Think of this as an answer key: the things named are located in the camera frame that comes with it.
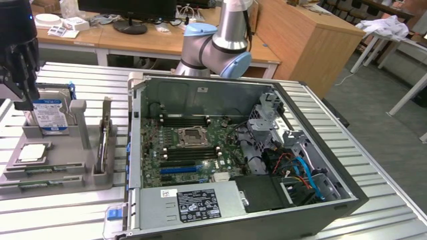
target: power supply label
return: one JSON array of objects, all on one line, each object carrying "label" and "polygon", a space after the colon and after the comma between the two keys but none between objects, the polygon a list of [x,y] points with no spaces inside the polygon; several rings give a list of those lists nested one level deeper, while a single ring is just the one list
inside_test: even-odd
[{"label": "power supply label", "polygon": [[222,217],[214,189],[185,191],[177,194],[179,219],[183,223]]}]

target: hard drive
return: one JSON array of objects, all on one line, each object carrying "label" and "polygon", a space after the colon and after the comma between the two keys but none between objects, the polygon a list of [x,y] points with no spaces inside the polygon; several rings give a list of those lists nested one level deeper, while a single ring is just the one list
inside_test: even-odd
[{"label": "hard drive", "polygon": [[39,126],[43,135],[69,135],[69,126],[77,125],[70,111],[75,99],[74,84],[37,84],[41,99],[34,101],[34,111],[25,111],[29,126]]}]

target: blue latch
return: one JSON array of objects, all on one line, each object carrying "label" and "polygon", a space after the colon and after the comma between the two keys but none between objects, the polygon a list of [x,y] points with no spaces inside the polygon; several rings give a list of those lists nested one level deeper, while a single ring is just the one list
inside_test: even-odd
[{"label": "blue latch", "polygon": [[123,218],[123,210],[122,209],[110,209],[107,212],[107,220],[121,220]]}]

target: open computer tower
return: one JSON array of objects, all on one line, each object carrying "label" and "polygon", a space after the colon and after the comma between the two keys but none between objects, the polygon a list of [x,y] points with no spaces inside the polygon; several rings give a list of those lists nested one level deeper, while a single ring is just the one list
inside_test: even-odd
[{"label": "open computer tower", "polygon": [[295,239],[366,203],[281,81],[131,79],[127,238]]}]

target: blue hard drive label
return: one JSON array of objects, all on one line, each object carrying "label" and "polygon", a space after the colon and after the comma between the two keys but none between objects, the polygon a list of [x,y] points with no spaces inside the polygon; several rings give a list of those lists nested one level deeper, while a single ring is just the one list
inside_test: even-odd
[{"label": "blue hard drive label", "polygon": [[46,131],[59,132],[69,128],[63,102],[58,99],[39,99],[34,103],[34,113],[39,127]]}]

